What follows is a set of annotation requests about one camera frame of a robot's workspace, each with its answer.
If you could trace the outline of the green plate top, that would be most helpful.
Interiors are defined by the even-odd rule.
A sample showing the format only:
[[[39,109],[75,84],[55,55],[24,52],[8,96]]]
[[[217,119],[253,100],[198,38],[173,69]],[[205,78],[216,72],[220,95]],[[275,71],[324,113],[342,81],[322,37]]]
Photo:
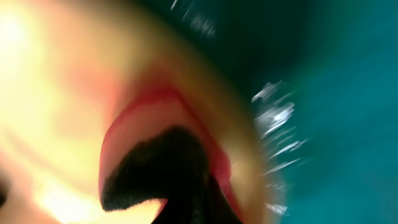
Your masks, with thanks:
[[[166,200],[106,212],[103,182],[181,125],[241,221],[279,223],[238,17],[236,1],[2,1],[1,222],[152,222]]]

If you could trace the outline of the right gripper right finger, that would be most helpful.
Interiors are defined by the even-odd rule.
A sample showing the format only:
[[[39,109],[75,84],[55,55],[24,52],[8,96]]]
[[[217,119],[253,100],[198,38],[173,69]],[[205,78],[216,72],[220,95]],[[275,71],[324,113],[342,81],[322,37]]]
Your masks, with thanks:
[[[243,224],[223,195],[216,179],[209,176],[197,197],[197,223]]]

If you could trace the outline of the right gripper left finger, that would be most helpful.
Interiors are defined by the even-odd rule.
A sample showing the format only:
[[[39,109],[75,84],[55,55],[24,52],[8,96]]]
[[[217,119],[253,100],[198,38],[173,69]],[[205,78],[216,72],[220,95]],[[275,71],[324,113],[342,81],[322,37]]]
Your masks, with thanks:
[[[191,224],[192,201],[188,198],[170,198],[152,224]]]

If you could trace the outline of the orange green scrub sponge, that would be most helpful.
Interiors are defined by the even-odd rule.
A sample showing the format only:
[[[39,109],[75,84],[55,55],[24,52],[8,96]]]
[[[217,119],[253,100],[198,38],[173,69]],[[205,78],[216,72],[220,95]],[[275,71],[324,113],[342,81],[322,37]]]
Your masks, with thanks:
[[[183,95],[161,86],[133,100],[107,130],[100,155],[99,198],[107,212],[160,200],[158,214],[168,199],[188,198],[193,224],[198,194],[213,176],[242,221],[230,175],[227,155]]]

